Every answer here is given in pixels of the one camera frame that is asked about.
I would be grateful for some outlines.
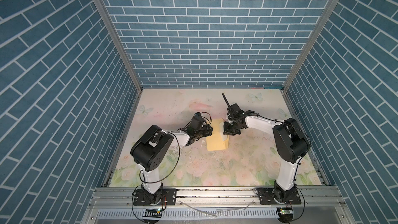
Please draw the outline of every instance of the yellow paper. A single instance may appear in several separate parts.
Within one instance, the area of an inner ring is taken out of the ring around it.
[[[207,151],[225,150],[228,148],[229,136],[224,135],[224,120],[222,118],[213,119],[211,122],[213,133],[206,137]]]

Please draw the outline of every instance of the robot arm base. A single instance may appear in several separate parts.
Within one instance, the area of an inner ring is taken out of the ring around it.
[[[164,189],[162,186],[154,193],[151,194],[145,189],[138,189],[134,198],[134,206],[149,206],[149,205],[160,205],[161,201],[164,201],[166,197],[167,205],[176,204],[177,189]]]
[[[273,190],[274,198],[279,204],[285,204],[288,201],[295,199],[299,201],[297,204],[301,204],[299,192],[297,191],[296,185],[294,185],[289,190],[282,189],[276,181],[274,181],[274,190]]]

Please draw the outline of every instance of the brick wallpaper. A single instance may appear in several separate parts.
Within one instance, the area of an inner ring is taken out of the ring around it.
[[[0,0],[0,223],[81,221],[136,89],[92,0]]]
[[[398,0],[340,0],[288,95],[357,223],[398,223]]]
[[[144,87],[281,88],[327,0],[103,0]]]

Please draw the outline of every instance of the table surface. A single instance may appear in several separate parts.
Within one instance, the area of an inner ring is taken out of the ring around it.
[[[213,119],[225,120],[229,103],[272,119],[288,119],[290,113],[277,89],[144,89],[130,130],[122,148],[111,187],[135,187],[141,184],[138,167],[130,155],[134,143],[155,124],[165,130],[184,127],[195,112],[209,112]],[[159,166],[160,177],[174,167],[178,148],[170,148]],[[226,150],[207,151],[205,138],[181,147],[175,171],[164,186],[260,186],[273,185],[281,158],[274,138],[255,129],[244,129],[230,136]],[[297,171],[298,185],[321,185],[311,159],[306,155]]]

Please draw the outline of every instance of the antenna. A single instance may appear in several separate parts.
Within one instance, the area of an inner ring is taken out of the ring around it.
[[[222,97],[224,97],[225,103],[228,106],[228,112],[230,112],[230,116],[231,116],[232,120],[234,120],[234,116],[232,114],[231,106],[229,105],[228,101],[226,100],[226,97],[225,97],[224,93],[222,94]]]

